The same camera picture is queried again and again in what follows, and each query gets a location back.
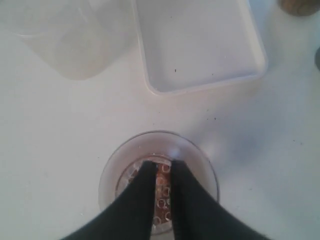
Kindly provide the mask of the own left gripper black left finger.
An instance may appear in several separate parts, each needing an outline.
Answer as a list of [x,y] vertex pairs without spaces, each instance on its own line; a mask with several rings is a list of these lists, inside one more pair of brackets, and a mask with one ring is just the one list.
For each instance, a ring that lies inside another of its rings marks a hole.
[[149,240],[155,212],[157,165],[145,161],[125,190],[96,218],[65,240]]

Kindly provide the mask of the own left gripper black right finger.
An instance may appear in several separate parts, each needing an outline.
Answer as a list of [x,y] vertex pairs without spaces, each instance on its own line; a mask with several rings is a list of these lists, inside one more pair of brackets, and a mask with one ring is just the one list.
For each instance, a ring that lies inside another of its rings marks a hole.
[[185,162],[170,168],[170,203],[176,240],[267,240],[226,211],[202,187]]

